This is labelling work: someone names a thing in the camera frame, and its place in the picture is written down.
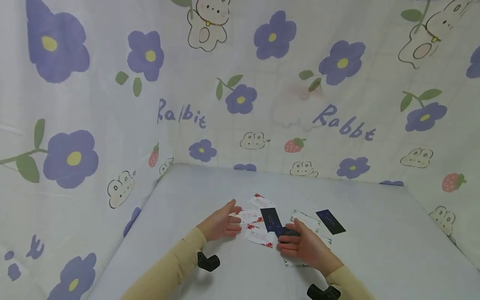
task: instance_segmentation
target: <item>floral curtain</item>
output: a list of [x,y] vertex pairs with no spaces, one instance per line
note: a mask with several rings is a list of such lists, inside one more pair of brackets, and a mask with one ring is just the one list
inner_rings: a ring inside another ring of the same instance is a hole
[[172,163],[405,186],[480,268],[479,12],[9,1],[2,295],[86,299]]

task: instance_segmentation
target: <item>green leaf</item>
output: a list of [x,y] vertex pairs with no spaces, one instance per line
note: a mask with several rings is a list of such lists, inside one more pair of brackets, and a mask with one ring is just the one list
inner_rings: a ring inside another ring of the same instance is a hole
[[172,2],[181,7],[190,7],[192,5],[192,0],[172,0]]
[[406,94],[405,97],[403,97],[402,103],[400,103],[400,111],[403,112],[407,107],[410,105],[412,102],[413,95],[412,94]]
[[300,77],[300,79],[302,79],[302,80],[309,79],[309,78],[312,77],[312,76],[313,76],[313,72],[310,71],[310,70],[301,71],[301,72],[299,73],[299,77]]
[[20,175],[29,182],[38,183],[40,174],[36,167],[35,160],[28,155],[20,156],[16,160],[17,169]]
[[115,76],[115,81],[120,84],[120,85],[123,85],[128,79],[128,74],[125,73],[124,71],[120,71],[117,73],[117,76]]
[[402,16],[402,18],[404,18],[407,21],[418,22],[422,18],[423,13],[416,9],[410,9],[410,10],[402,11],[400,15]]
[[315,79],[312,84],[309,86],[308,88],[308,91],[309,92],[313,92],[317,87],[320,86],[320,83],[322,82],[322,79],[320,77],[318,77],[317,79]]
[[223,94],[223,85],[221,82],[218,82],[218,85],[216,86],[216,98],[218,100],[221,100],[222,94]]
[[43,132],[45,131],[45,119],[39,119],[35,124],[35,129],[33,130],[33,144],[35,149],[40,147],[40,144],[43,140]]
[[437,89],[437,88],[433,88],[433,89],[430,89],[430,90],[427,90],[425,92],[423,92],[420,96],[419,96],[419,100],[423,101],[423,100],[430,100],[430,99],[433,99],[435,97],[437,97],[438,95],[440,95],[442,93],[441,90]]
[[133,80],[133,94],[135,97],[138,97],[142,91],[142,80],[139,77],[136,77]]
[[299,137],[296,137],[293,139],[293,143],[295,145],[297,145],[298,147],[300,148],[303,148],[305,146],[305,144],[303,142],[305,142],[307,139],[301,139]]
[[234,87],[237,83],[239,83],[242,77],[243,75],[235,75],[232,78],[230,78],[227,82],[228,87]]

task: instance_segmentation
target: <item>strawberry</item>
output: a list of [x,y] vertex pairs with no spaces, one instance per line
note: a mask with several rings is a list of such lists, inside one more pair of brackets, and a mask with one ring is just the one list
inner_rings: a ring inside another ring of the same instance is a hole
[[155,167],[156,161],[158,160],[158,143],[155,147],[153,147],[152,154],[150,154],[150,158],[148,159],[148,165],[150,167]]
[[304,141],[307,139],[301,139],[301,138],[294,138],[293,140],[289,140],[288,142],[285,143],[285,146],[283,147],[287,153],[295,153],[299,152],[303,146]]
[[463,174],[452,173],[445,176],[442,182],[442,190],[445,192],[453,192],[460,188],[462,183],[467,182]]

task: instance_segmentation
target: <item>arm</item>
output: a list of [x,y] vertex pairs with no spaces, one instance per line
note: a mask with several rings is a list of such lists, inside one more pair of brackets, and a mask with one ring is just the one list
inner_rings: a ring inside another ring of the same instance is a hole
[[339,300],[374,300],[375,297],[367,290],[346,266],[336,269],[326,277],[327,284],[338,289]]
[[375,300],[365,286],[343,265],[322,240],[298,219],[286,227],[295,230],[300,237],[281,236],[277,247],[285,256],[298,257],[317,269],[326,278],[328,285],[340,291],[339,300]]
[[168,299],[197,266],[197,252],[206,242],[197,227],[192,229],[127,290],[122,300]]
[[192,273],[197,263],[197,253],[211,240],[235,237],[241,219],[228,216],[241,210],[235,199],[215,211],[143,274],[123,295],[122,300],[166,300],[178,285]]

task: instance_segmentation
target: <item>right hand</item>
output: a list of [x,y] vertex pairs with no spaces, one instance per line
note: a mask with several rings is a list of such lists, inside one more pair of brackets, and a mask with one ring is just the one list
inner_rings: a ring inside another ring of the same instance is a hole
[[286,224],[285,227],[298,232],[300,236],[280,236],[278,238],[280,242],[284,242],[284,244],[277,245],[283,255],[300,258],[304,263],[319,270],[325,277],[343,266],[343,263],[324,242],[297,218],[295,218],[294,224]]

